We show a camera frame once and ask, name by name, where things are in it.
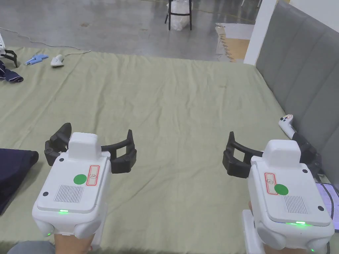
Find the white plastic bag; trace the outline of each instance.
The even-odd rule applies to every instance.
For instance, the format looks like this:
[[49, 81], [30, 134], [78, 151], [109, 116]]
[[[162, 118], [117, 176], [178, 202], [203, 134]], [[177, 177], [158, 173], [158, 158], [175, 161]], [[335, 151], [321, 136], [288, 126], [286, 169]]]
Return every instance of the white plastic bag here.
[[[172, 13], [189, 14], [190, 4], [188, 0], [175, 0], [171, 4]], [[181, 31], [185, 26], [190, 23], [189, 16], [176, 16], [171, 15], [171, 29]]]

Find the concrete floor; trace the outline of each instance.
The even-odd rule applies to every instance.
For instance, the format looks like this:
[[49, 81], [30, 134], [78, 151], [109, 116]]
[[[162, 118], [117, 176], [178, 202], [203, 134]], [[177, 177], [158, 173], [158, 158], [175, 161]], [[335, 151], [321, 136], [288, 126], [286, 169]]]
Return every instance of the concrete floor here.
[[[215, 23], [254, 24], [258, 0], [196, 0], [193, 30], [168, 31], [166, 1], [1, 0], [0, 27], [51, 45], [215, 61]], [[0, 30], [6, 46], [45, 47]]]

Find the black stool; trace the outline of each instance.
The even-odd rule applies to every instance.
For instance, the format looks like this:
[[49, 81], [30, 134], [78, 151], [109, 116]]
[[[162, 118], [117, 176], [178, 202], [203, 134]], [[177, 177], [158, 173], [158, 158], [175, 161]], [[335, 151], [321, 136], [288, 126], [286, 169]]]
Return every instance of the black stool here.
[[189, 16], [190, 17], [190, 30], [192, 30], [192, 0], [188, 0], [189, 2], [189, 6], [190, 6], [190, 13], [189, 14], [180, 14], [180, 13], [173, 13], [172, 8], [171, 8], [171, 4], [172, 4], [173, 0], [168, 0], [168, 12], [166, 15], [166, 19], [165, 19], [165, 24], [167, 22], [168, 19], [168, 29], [171, 29], [171, 15], [175, 15], [175, 16]]

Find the white computer mouse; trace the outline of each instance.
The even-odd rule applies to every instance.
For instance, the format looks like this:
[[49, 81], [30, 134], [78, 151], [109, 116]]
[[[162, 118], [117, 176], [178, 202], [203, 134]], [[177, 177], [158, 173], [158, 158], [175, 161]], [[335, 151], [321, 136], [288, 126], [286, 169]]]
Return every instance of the white computer mouse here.
[[64, 66], [64, 64], [62, 63], [63, 60], [64, 60], [63, 55], [57, 55], [56, 57], [52, 58], [51, 66], [53, 67]]

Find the blue object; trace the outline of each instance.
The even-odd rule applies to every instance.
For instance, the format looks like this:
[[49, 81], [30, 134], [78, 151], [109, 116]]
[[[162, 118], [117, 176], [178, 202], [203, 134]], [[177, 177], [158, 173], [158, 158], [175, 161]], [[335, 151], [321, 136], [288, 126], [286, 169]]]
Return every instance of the blue object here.
[[0, 148], [0, 215], [38, 158], [36, 151]]
[[40, 54], [40, 55], [35, 55], [31, 59], [29, 59], [25, 65], [33, 65], [36, 63], [42, 62], [43, 59], [48, 58], [48, 55]]
[[0, 79], [5, 79], [11, 83], [19, 83], [23, 81], [23, 77], [14, 71], [6, 69], [6, 66], [0, 61]]

